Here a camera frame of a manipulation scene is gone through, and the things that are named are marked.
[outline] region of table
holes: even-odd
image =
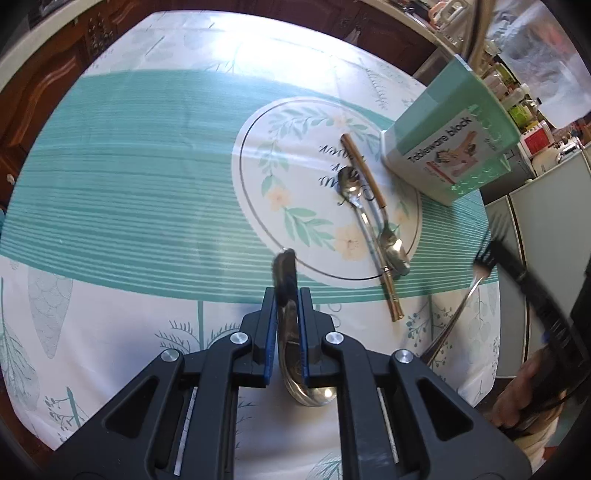
[[[163,349],[235,331],[283,247],[337,330],[421,353],[488,224],[478,192],[447,208],[381,165],[380,129],[423,90],[354,46],[246,15],[159,12],[119,39],[47,122],[2,230],[0,363],[23,424],[55,449]],[[335,191],[345,131],[412,258],[396,323]],[[433,366],[473,405],[495,376],[498,304],[495,272]],[[237,478],[339,477],[336,404],[296,404],[278,369],[241,390],[237,430]]]

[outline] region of metal screw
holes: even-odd
[[[326,341],[328,343],[332,343],[333,345],[343,343],[343,340],[345,339],[345,337],[343,337],[343,334],[339,332],[329,332],[326,334],[326,337],[324,338],[326,338]]]
[[[244,332],[236,332],[230,335],[230,341],[237,345],[242,345],[248,341],[248,335]]]
[[[397,350],[394,354],[394,358],[402,364],[409,364],[413,361],[414,355],[410,350]]]
[[[160,358],[165,362],[176,362],[180,356],[178,350],[169,348],[160,354]]]

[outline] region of fork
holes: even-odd
[[[491,219],[491,232],[495,228],[495,225],[497,225],[497,222],[496,219],[493,217],[493,219]],[[460,305],[457,308],[456,312],[453,314],[453,317],[450,320],[450,322],[446,325],[446,327],[438,335],[438,337],[432,341],[431,345],[429,345],[427,350],[425,350],[423,354],[420,356],[420,359],[427,366],[430,366],[435,360],[435,357],[439,353],[439,350],[447,340],[447,337],[449,337],[449,334],[452,332],[454,325],[457,323],[458,319],[460,318],[460,315],[466,307],[466,304],[472,297],[472,294],[478,288],[478,285],[485,281],[490,276],[492,269],[495,268],[496,260],[491,253],[491,243],[493,241],[502,241],[505,237],[505,231],[506,227],[501,229],[502,233],[500,233],[499,235],[493,236],[493,234],[491,233],[491,238],[488,242],[487,239],[489,238],[490,232],[488,230],[486,231],[485,236],[482,239],[482,242],[480,243],[478,253],[474,257],[474,261],[472,262],[472,282],[470,283],[470,287],[468,287],[466,295],[464,295],[464,298],[460,302]]]

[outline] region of teal box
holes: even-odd
[[[455,56],[382,132],[386,167],[434,200],[454,200],[511,171],[519,130],[484,82]]]

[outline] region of spoon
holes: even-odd
[[[361,218],[361,222],[363,227],[365,228],[365,232],[369,238],[374,243],[374,250],[376,256],[378,257],[378,263],[380,264],[380,268],[383,271],[383,278],[384,278],[384,286],[386,288],[386,293],[388,295],[388,306],[390,308],[390,314],[392,315],[392,321],[396,322],[396,320],[400,320],[404,318],[404,313],[402,312],[402,307],[400,306],[400,300],[396,295],[396,290],[394,289],[394,278],[392,276],[392,269],[384,260],[384,256],[382,255],[382,251],[380,250],[378,239],[375,236],[374,229],[369,223],[369,219],[367,214],[365,213],[365,209],[363,208],[363,204],[361,203],[361,180],[359,179],[359,174],[353,167],[343,167],[339,170],[338,174],[339,180],[339,193],[341,196],[347,200],[354,208],[355,212]]]
[[[363,157],[351,136],[349,134],[344,134],[340,140],[347,149],[351,159],[354,161],[355,167],[361,171],[365,180],[367,180],[369,188],[374,194],[376,202],[378,202],[379,211],[382,214],[382,221],[384,223],[382,233],[380,233],[378,237],[379,247],[382,249],[390,267],[400,275],[407,275],[410,272],[410,262],[406,251],[404,250],[404,246],[402,245],[402,240],[400,240],[390,229],[388,212],[386,211],[386,201],[382,196],[382,192],[380,192],[378,184],[374,180],[374,176],[364,162]]]
[[[284,385],[292,397],[306,407],[321,407],[336,398],[336,388],[309,388],[304,385],[295,254],[288,249],[273,260],[279,368]]]

